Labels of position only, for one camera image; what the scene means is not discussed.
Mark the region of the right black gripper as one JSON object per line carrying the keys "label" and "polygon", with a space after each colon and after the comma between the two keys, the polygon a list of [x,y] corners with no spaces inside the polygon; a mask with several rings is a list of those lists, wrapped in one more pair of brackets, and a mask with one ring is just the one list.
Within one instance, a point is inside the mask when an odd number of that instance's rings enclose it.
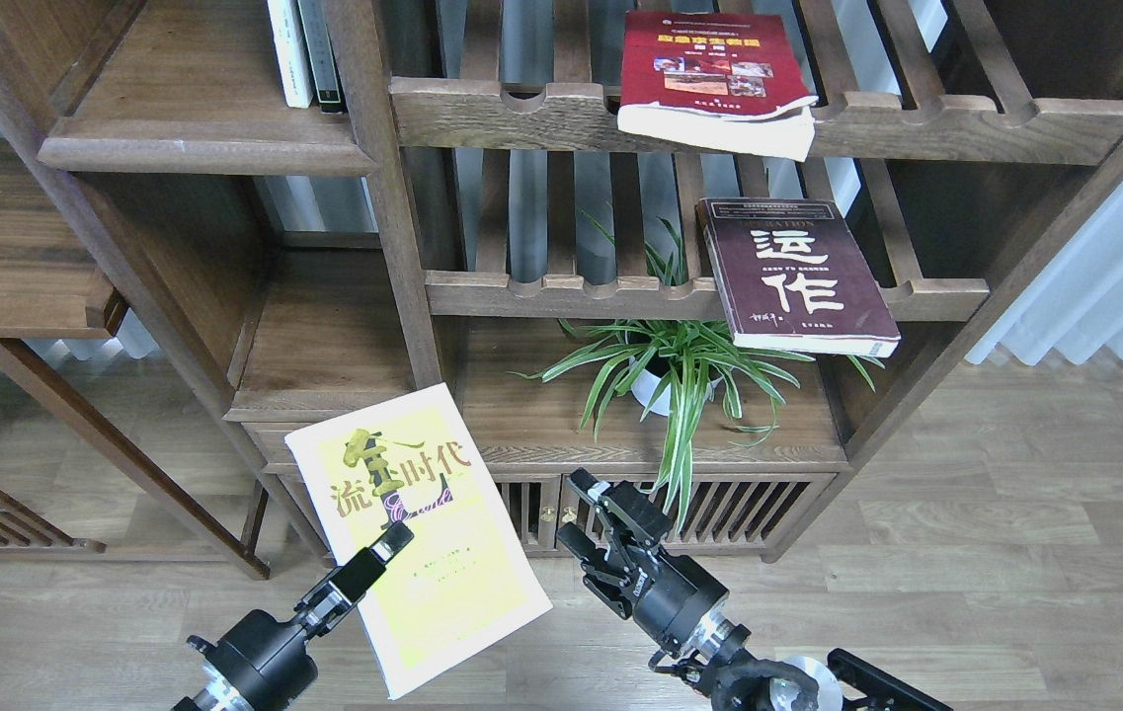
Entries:
{"label": "right black gripper", "polygon": [[599,548],[574,522],[557,541],[584,569],[584,584],[620,618],[630,618],[664,653],[715,653],[731,633],[722,608],[728,590],[687,555],[661,548],[672,519],[632,482],[610,485],[585,468],[570,472],[567,486],[604,526]]}

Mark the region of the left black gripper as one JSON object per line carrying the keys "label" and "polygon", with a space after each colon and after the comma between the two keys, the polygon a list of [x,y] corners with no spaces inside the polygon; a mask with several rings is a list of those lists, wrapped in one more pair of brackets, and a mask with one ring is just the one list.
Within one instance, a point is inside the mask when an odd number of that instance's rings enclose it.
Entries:
{"label": "left black gripper", "polygon": [[407,521],[393,521],[295,605],[285,622],[253,610],[216,644],[192,635],[188,645],[204,656],[204,689],[188,698],[190,710],[285,710],[317,678],[307,642],[330,633],[383,577],[389,563],[416,540]]}

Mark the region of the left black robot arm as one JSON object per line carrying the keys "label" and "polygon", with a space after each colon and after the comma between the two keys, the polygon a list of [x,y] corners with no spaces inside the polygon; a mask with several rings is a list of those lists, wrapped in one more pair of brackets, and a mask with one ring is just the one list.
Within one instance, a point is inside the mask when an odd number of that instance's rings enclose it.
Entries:
{"label": "left black robot arm", "polygon": [[407,522],[391,523],[309,590],[286,622],[252,610],[216,644],[190,636],[188,645],[204,656],[208,684],[195,698],[182,698],[174,710],[285,710],[317,678],[308,640],[340,625],[413,537]]}

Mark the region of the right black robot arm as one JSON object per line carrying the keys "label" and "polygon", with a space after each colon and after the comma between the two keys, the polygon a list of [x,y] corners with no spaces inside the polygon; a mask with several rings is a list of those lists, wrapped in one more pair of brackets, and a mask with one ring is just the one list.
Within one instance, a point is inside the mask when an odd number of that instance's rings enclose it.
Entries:
{"label": "right black robot arm", "polygon": [[629,618],[657,645],[652,672],[682,680],[714,710],[944,710],[944,702],[896,680],[850,651],[825,662],[759,659],[750,630],[723,613],[728,589],[688,555],[661,548],[670,519],[633,483],[615,485],[585,470],[567,485],[604,526],[606,548],[575,523],[557,539],[579,559],[584,584],[615,616]]}

